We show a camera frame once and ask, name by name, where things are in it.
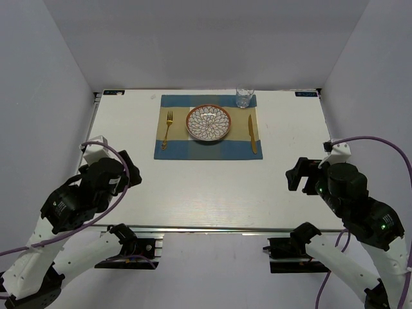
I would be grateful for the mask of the gold knife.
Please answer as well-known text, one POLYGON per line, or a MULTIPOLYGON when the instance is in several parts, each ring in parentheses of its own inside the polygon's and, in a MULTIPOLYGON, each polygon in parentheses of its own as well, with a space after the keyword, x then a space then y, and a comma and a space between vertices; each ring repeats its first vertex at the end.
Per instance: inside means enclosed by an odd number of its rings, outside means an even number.
POLYGON ((250 137, 250 144, 252 148, 252 152, 254 155, 258 153, 258 145, 256 142, 255 134, 254 134, 254 121, 252 119, 252 115, 248 116, 248 134, 250 137))

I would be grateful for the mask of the gold fork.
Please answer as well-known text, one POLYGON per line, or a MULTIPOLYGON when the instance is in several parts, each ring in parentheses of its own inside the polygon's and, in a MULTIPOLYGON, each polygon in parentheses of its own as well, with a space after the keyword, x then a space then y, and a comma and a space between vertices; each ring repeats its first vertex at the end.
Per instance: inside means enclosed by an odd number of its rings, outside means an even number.
POLYGON ((167 129, 166 129, 165 136, 164 136, 164 139, 163 139, 162 144, 161 144, 161 150, 163 150, 163 151, 167 149, 168 132, 169 132, 169 128, 171 127, 172 124, 173 124, 173 112, 168 111, 167 112, 167 121, 166 121, 167 129))

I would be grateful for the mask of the blue beige cloth placemat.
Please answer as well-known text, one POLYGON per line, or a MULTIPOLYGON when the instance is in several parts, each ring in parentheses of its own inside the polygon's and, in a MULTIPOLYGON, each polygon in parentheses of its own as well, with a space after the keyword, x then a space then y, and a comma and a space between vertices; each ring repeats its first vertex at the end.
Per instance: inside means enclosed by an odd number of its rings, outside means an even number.
POLYGON ((257 120, 257 98, 252 96, 249 107, 236 105, 235 95, 162 95, 154 148, 155 160, 261 160, 263 150, 257 120), (200 105, 216 105, 225 109, 231 117, 228 134, 221 140, 203 142, 193 138, 186 129, 189 111, 200 105), (173 112, 173 124, 169 128, 167 149, 161 144, 167 129, 167 112, 173 112), (257 154, 253 154, 248 134, 248 116, 254 121, 257 154))

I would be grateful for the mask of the patterned ceramic plate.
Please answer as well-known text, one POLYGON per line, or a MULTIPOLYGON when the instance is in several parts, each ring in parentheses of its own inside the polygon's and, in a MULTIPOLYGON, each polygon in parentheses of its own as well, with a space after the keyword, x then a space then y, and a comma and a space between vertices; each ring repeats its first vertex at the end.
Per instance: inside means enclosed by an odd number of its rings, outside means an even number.
POLYGON ((191 109, 186 117, 189 134, 203 142, 214 142, 224 138, 231 127, 231 117, 222 107, 200 105, 191 109))

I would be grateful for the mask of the clear drinking glass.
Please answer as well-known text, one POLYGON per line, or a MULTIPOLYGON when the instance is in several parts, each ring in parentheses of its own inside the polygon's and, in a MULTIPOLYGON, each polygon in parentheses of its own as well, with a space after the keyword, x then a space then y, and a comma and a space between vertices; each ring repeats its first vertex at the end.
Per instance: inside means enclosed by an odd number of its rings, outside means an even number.
POLYGON ((249 85, 241 84, 236 88, 236 105, 239 108, 247 108, 250 105, 254 89, 249 85))

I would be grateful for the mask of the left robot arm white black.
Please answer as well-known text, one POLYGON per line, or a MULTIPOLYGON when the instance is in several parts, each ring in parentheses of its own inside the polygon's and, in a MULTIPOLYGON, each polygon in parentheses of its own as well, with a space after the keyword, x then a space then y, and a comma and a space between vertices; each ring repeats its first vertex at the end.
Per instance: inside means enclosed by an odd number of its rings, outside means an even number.
POLYGON ((128 259, 137 248, 135 233, 121 223, 99 239, 63 258, 60 253, 78 230, 105 214, 113 198, 141 184, 140 171, 127 151, 111 157, 103 149, 84 155, 77 175, 55 189, 41 208, 35 230, 13 265, 1 273, 1 299, 6 308, 46 308, 62 289, 103 261, 128 259))

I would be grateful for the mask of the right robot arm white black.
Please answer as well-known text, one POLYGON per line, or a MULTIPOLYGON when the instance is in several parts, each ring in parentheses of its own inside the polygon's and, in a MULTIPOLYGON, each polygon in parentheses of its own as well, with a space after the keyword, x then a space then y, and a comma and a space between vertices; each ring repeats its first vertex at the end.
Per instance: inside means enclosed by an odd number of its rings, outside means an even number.
POLYGON ((361 267, 309 222, 291 232, 292 252, 320 261, 365 308, 411 308, 411 253, 395 210, 369 195, 367 177, 352 164, 301 157, 286 172, 288 190, 296 191, 303 177, 307 179, 303 192, 319 196, 329 206, 377 272, 361 267))

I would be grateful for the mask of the left blue corner sticker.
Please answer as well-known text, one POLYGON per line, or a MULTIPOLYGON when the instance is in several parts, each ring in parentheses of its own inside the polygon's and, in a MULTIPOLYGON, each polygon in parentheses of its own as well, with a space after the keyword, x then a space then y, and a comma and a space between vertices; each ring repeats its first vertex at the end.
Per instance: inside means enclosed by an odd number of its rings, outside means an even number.
POLYGON ((108 95, 114 95, 114 96, 118 96, 118 95, 124 95, 125 91, 121 90, 121 89, 107 89, 103 91, 103 95, 108 96, 108 95))

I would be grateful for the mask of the blue corner sticker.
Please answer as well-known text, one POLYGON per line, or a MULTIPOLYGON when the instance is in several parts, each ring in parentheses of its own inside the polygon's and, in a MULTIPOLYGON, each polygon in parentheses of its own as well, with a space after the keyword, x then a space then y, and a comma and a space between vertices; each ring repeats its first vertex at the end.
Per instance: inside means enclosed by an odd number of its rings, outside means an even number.
POLYGON ((318 93, 314 91, 296 91, 295 96, 297 97, 318 97, 318 93))
POLYGON ((103 91, 103 95, 108 96, 108 95, 114 95, 114 96, 118 96, 118 95, 124 95, 125 91, 121 90, 121 89, 107 89, 103 91))

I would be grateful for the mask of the right blue corner sticker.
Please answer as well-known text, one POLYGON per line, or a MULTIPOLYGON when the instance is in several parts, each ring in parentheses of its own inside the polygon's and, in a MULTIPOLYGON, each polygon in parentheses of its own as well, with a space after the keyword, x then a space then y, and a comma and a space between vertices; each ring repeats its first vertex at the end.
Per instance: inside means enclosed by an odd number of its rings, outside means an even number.
POLYGON ((318 93, 314 91, 296 91, 295 96, 297 97, 318 97, 318 93))

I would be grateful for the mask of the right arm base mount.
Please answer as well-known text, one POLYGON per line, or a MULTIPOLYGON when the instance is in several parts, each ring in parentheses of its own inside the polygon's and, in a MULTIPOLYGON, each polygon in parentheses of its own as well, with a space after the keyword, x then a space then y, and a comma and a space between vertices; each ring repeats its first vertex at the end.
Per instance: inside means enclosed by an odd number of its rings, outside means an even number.
POLYGON ((290 244, 290 238, 268 238, 263 252, 269 256, 271 274, 321 274, 329 270, 320 261, 301 254, 290 244))

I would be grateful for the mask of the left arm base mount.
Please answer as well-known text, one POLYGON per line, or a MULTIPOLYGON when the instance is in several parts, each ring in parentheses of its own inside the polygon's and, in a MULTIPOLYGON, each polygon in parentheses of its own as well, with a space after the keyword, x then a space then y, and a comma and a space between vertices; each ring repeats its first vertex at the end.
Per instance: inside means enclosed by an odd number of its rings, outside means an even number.
POLYGON ((96 264, 96 269, 156 270, 162 256, 163 235, 136 232, 136 239, 117 256, 96 264))

